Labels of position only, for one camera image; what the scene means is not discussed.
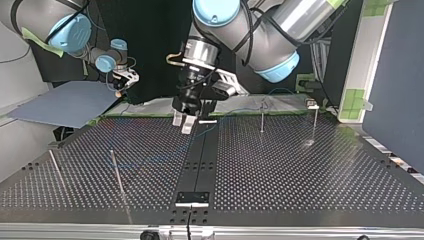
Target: dark background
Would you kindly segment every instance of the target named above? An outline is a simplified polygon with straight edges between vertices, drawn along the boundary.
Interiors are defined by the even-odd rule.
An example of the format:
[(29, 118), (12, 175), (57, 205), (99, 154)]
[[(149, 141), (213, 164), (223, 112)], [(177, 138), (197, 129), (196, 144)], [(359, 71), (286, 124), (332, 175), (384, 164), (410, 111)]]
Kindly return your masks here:
[[(333, 45), (330, 49), (325, 85), (333, 102), (338, 105), (350, 61), (353, 41), (362, 0), (354, 4), (337, 22), (334, 28)], [(192, 0), (107, 0), (91, 2), (90, 16), (94, 22), (107, 31), (93, 27), (90, 43), (102, 49), (109, 48), (114, 38), (128, 42), (129, 56), (137, 59), (135, 70), (140, 74), (140, 82), (129, 90), (133, 104), (150, 101), (158, 97), (177, 94), (179, 68), (166, 63), (166, 56), (178, 53), (187, 40), (191, 26)], [(253, 94), (267, 94), (275, 88), (295, 90), (296, 76), (299, 73), (312, 73), (309, 46), (298, 49), (301, 56), (299, 66), (284, 81), (271, 84), (255, 74), (250, 67), (243, 67), (229, 49), (223, 47), (220, 68), (237, 74), (239, 82)], [(83, 76), (82, 62), (70, 56), (57, 61), (57, 56), (33, 46), (43, 80), (63, 83), (66, 81), (96, 81), (98, 73), (91, 69), (88, 77)], [(313, 94), (323, 99), (323, 91)]]

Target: black tape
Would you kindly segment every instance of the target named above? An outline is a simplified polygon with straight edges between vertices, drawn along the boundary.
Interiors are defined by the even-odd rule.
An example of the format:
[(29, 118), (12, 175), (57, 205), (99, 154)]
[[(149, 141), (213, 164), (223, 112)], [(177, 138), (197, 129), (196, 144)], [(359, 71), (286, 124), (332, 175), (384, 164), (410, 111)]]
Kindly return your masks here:
[(10, 9), (10, 21), (12, 22), (12, 26), (15, 29), (16, 33), (19, 33), (19, 35), (22, 35), (22, 32), (21, 29), (19, 29), (16, 14), (22, 2), (23, 0), (15, 0), (13, 2), (12, 8)]

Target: green tape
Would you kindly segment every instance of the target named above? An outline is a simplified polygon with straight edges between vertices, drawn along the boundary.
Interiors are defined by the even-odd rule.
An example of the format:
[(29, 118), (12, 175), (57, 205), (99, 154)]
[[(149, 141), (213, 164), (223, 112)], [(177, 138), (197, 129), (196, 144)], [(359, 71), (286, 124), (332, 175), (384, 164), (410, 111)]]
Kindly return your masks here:
[(389, 0), (368, 0), (365, 3), (364, 17), (384, 16)]
[(339, 8), (344, 2), (345, 0), (327, 0), (327, 2), (334, 8), (337, 9)]
[(342, 111), (340, 113), (340, 118), (348, 120), (358, 120), (361, 116), (362, 109), (364, 108), (364, 97), (365, 90), (346, 90)]
[(59, 57), (63, 57), (63, 51), (62, 50), (45, 44), (34, 33), (32, 33), (31, 31), (29, 31), (28, 29), (26, 29), (24, 27), (21, 29), (21, 31), (22, 31), (22, 38), (23, 39), (32, 40), (38, 46), (42, 47), (44, 50), (49, 51), (51, 53), (54, 53), (54, 54), (58, 55)]
[(315, 82), (315, 74), (297, 74), (296, 76), (296, 92), (314, 92), (313, 89), (305, 89), (304, 87), (300, 86), (300, 81)]

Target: white panel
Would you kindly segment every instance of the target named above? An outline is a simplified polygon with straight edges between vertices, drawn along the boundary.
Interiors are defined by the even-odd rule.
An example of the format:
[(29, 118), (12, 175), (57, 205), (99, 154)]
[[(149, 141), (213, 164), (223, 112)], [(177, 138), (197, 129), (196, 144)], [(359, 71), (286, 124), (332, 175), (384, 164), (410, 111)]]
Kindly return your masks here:
[[(0, 23), (0, 62), (18, 58), (27, 50), (28, 44)], [(21, 60), (0, 64), (0, 78), (0, 109), (48, 91), (32, 52)]]
[[(368, 101), (392, 7), (392, 5), (388, 6), (384, 16), (362, 16), (343, 89), (342, 107), (345, 100), (345, 93), (348, 89), (364, 89), (365, 100)], [(339, 120), (343, 123), (362, 123), (364, 120), (364, 112), (365, 111), (362, 111), (359, 120), (346, 120), (340, 118)]]
[(0, 182), (47, 151), (54, 126), (12, 119), (0, 121)]

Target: black curtain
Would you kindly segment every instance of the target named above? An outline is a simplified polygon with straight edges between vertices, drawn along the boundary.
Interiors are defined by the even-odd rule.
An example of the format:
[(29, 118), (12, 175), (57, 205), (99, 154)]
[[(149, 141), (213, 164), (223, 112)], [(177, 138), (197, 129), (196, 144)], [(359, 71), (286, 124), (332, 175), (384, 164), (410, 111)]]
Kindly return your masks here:
[[(133, 104), (158, 97), (174, 96), (179, 68), (166, 63), (169, 53), (180, 51), (191, 26), (191, 0), (107, 0), (97, 1), (110, 39), (128, 41), (129, 55), (137, 58), (140, 82), (129, 91)], [(311, 73), (309, 47), (299, 49), (300, 66), (280, 84), (270, 84), (250, 68), (240, 68), (235, 55), (223, 46), (220, 68), (237, 72), (239, 81), (251, 93), (268, 93), (276, 87), (294, 91), (296, 75)]]

